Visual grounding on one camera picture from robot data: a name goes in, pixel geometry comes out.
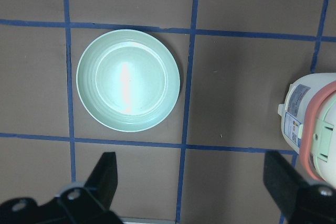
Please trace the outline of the green plate near left arm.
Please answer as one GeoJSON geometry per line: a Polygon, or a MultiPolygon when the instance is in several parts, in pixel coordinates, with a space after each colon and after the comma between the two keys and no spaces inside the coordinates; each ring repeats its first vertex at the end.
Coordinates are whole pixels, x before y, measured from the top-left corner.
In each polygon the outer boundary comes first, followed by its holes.
{"type": "Polygon", "coordinates": [[[93,40],[82,53],[76,89],[86,111],[120,132],[141,132],[164,121],[181,87],[172,53],[155,37],[120,29],[93,40]]]}

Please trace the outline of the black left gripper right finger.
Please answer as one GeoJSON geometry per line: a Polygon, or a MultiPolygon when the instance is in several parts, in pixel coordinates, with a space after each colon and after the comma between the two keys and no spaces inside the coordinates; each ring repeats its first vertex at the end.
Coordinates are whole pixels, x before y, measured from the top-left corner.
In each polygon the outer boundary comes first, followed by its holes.
{"type": "Polygon", "coordinates": [[[267,151],[263,182],[288,223],[335,223],[335,188],[308,183],[277,151],[267,151]]]}

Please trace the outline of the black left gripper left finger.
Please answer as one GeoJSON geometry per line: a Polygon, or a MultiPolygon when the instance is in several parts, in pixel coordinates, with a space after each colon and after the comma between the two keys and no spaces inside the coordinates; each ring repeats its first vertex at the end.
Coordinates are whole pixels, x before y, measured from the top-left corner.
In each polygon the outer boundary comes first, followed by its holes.
{"type": "Polygon", "coordinates": [[[38,205],[29,197],[1,203],[1,223],[122,223],[110,210],[118,185],[115,152],[101,155],[87,181],[38,205]]]}

